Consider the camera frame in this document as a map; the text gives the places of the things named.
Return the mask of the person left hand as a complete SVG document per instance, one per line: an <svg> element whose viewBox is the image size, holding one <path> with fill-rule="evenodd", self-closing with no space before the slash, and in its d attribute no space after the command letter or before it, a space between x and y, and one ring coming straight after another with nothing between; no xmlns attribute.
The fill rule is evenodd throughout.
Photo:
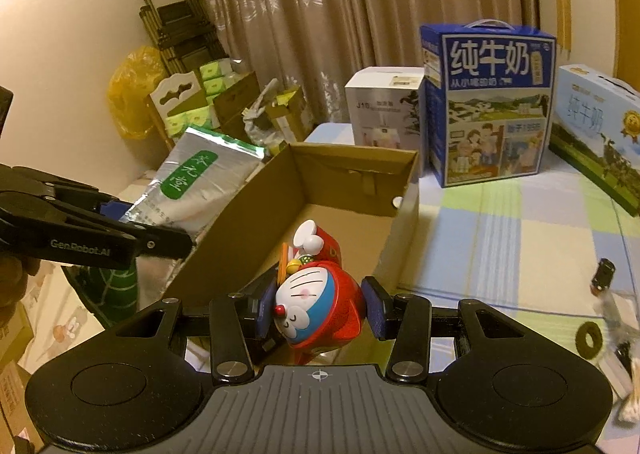
<svg viewBox="0 0 640 454"><path fill-rule="evenodd" d="M29 277L36 275L40 260L2 252L0 256L0 324L5 326L24 297Z"/></svg>

